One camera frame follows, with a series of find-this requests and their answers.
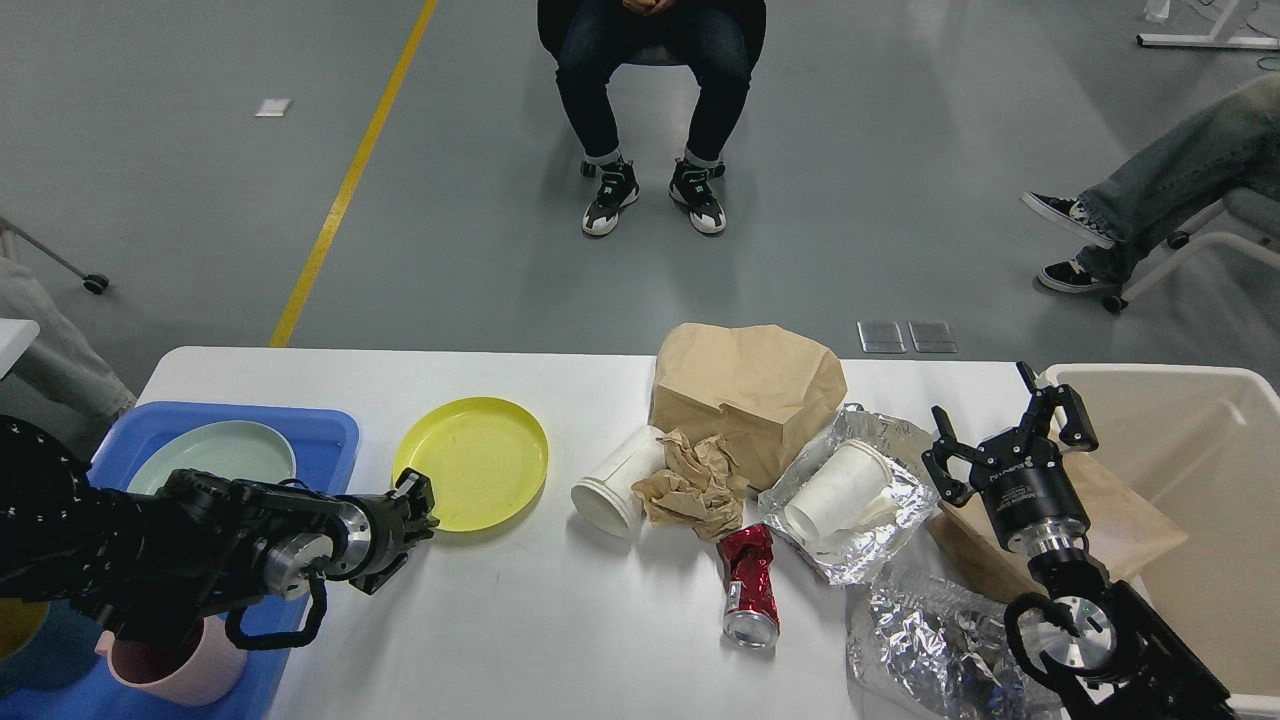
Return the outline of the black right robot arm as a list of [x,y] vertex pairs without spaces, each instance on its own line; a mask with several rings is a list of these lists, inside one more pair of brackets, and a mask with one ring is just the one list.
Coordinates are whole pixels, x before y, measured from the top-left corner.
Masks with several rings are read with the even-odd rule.
[[1018,370],[1030,400],[1015,427],[970,446],[932,407],[938,436],[922,461],[946,503],[982,500],[1000,548],[1021,555],[1039,584],[1004,612],[1019,667],[1071,719],[1235,717],[1229,689],[1091,556],[1091,520],[1062,459],[1062,447],[1100,445],[1082,396],[1068,384],[1041,386],[1025,363]]

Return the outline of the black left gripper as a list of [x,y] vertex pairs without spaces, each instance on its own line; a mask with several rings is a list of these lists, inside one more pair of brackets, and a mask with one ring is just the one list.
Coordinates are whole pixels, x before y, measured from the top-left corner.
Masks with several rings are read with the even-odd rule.
[[[435,498],[429,477],[403,468],[392,492],[342,495],[343,507],[334,528],[330,578],[348,582],[365,594],[375,594],[408,561],[420,544],[435,537]],[[425,530],[411,536],[410,530]]]

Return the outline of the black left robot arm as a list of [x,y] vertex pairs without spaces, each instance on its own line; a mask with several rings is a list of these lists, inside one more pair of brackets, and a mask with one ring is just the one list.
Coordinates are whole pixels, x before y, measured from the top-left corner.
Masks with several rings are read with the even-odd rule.
[[3,596],[65,600],[123,641],[175,648],[221,615],[246,651],[315,641],[326,583],[372,594],[438,528],[428,477],[384,495],[325,495],[177,469],[152,495],[96,488],[90,465],[37,425],[5,416]]

